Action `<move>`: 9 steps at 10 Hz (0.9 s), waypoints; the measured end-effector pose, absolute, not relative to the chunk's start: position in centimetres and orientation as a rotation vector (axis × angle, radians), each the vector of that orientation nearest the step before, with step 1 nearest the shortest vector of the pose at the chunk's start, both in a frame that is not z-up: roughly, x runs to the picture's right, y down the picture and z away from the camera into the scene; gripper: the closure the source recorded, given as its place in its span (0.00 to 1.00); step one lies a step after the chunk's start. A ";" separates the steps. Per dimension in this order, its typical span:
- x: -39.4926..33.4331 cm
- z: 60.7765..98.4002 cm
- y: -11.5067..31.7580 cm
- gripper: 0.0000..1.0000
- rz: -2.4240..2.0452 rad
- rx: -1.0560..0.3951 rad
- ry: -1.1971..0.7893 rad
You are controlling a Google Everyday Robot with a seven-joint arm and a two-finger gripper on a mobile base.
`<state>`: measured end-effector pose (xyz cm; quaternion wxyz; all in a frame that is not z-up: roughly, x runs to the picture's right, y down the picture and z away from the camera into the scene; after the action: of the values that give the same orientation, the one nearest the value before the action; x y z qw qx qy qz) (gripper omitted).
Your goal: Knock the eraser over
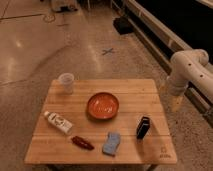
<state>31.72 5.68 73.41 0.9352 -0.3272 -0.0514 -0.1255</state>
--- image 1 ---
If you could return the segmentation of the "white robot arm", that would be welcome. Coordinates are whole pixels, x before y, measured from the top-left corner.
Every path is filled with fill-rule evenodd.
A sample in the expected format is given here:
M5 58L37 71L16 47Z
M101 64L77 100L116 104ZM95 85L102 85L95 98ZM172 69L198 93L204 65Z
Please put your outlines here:
M213 101L213 73L205 68L209 55L203 49L175 52L171 58L172 71L167 77L168 91L174 96L183 94L193 83L210 101Z

